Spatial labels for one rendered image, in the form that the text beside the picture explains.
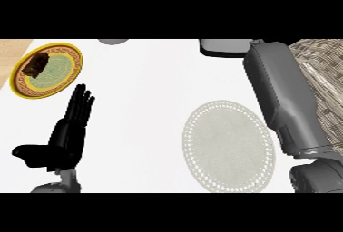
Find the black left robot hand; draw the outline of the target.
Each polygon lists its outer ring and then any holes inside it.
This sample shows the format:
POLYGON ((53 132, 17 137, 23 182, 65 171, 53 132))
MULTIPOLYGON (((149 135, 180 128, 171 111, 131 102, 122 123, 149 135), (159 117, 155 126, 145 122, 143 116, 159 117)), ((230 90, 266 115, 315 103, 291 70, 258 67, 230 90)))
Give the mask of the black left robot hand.
POLYGON ((12 155, 20 158, 29 168, 47 168, 47 171, 69 170, 78 165, 85 127, 90 119, 94 97, 78 84, 66 106, 65 116, 54 125, 47 145, 20 145, 12 155))

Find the dark brown cupcake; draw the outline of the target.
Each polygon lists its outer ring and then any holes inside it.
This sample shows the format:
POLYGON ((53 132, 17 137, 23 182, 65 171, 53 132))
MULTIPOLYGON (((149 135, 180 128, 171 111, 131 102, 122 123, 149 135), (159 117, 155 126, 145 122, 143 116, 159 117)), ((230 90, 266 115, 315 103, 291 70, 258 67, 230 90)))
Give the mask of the dark brown cupcake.
POLYGON ((50 57, 46 53, 37 53, 32 59, 29 60, 29 63, 25 65, 23 69, 20 70, 22 73, 26 76, 35 78, 41 74, 46 68, 46 65, 48 63, 48 58, 50 57))

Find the pale grey round placemat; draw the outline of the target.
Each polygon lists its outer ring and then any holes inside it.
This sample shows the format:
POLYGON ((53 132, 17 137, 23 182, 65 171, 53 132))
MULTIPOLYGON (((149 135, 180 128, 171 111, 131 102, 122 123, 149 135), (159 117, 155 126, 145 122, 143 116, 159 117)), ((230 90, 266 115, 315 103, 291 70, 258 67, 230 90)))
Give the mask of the pale grey round placemat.
POLYGON ((189 172, 210 192, 264 189, 275 169, 275 146, 254 112, 233 101, 201 105, 186 120, 182 151, 189 172))

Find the woven wicker basket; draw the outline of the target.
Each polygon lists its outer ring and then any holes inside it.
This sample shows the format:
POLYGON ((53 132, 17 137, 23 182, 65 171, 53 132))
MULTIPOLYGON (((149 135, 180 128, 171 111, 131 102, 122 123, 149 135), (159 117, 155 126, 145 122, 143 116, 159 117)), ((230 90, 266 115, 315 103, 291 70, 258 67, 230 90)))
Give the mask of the woven wicker basket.
POLYGON ((301 39, 289 45, 318 101, 318 119, 343 156, 343 39, 301 39))

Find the yellow patterned plate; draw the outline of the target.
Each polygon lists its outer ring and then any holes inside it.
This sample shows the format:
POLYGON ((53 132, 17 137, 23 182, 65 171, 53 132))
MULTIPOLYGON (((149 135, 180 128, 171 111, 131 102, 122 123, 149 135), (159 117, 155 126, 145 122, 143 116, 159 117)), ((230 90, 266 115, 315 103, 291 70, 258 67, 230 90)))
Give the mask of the yellow patterned plate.
POLYGON ((9 76, 9 87, 25 99, 40 99, 57 93, 75 80, 82 66, 82 55, 71 43, 47 43, 17 61, 9 76), (34 78, 22 72, 37 53, 48 55, 47 65, 34 78))

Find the grey round object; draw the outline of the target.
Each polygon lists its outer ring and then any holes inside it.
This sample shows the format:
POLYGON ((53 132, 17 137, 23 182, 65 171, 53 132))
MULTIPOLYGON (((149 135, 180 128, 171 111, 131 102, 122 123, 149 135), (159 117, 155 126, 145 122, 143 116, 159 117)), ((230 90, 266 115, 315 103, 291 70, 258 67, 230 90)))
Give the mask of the grey round object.
POLYGON ((116 45, 116 44, 122 44, 124 42, 127 42, 128 39, 97 39, 97 40, 102 44, 116 45))

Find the grey tray with black rim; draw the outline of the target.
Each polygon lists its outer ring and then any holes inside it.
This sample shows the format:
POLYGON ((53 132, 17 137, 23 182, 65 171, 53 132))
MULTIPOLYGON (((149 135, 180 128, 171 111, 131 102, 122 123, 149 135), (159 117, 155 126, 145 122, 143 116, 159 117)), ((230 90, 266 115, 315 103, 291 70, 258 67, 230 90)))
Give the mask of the grey tray with black rim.
POLYGON ((199 52, 205 56, 242 58, 250 49, 251 39, 201 39, 199 52))

